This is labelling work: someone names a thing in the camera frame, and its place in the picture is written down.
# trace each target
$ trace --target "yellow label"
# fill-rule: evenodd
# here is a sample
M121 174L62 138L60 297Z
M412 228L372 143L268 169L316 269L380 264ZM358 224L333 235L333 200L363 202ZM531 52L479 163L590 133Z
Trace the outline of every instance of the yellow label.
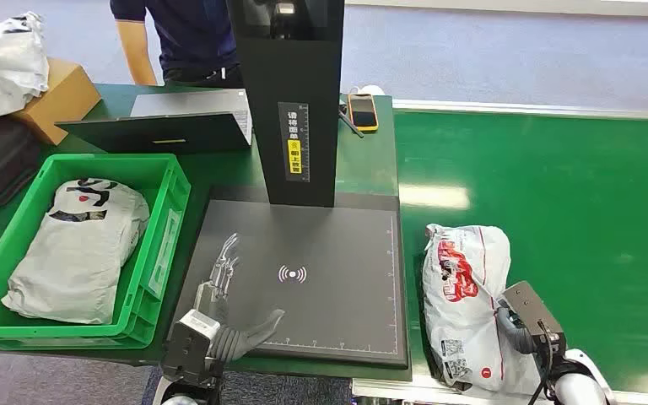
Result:
M289 173L301 174L301 143L297 139L287 140L289 150Z

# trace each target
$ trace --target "white bag with black print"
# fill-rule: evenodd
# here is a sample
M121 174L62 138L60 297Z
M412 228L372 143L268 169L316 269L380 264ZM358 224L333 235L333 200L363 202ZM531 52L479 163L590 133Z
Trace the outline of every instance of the white bag with black print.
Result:
M121 267L148 219L143 196L121 183L63 183L1 302L26 317L111 323Z

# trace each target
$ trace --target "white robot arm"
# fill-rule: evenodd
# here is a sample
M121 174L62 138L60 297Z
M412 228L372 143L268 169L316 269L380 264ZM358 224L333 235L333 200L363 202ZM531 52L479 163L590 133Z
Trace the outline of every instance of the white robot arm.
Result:
M566 349L562 327L528 282L509 287L499 303L495 314L499 328L517 351L533 354L540 373L540 385L529 404L544 389L556 405L617 405L592 360L579 349Z

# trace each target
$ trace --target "robotic hand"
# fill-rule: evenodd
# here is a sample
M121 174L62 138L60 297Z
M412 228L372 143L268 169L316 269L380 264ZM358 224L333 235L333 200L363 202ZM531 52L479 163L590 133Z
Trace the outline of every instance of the robotic hand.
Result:
M592 360L581 350L566 349L562 327L528 282L514 284L503 297L495 314L499 327L518 352L533 354L540 373L529 405L543 388L556 405L617 405Z
M173 326L162 363L163 405L219 404L224 365L264 343L284 315L283 310L273 310L262 324L244 332L225 325L238 243L237 234L227 239L210 278L197 288L194 308Z

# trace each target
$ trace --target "white plastic package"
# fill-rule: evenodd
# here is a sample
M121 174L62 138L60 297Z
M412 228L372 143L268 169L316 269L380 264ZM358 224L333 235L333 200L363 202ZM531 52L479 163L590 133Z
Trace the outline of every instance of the white plastic package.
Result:
M108 324L121 267L149 219L148 203L103 179L58 187L1 302L22 316Z
M41 17L25 13L0 23L0 116L24 108L48 89Z
M533 393L540 381L534 359L499 335L494 316L510 267L507 236L492 226L437 224L429 224L426 234L426 330L445 383Z

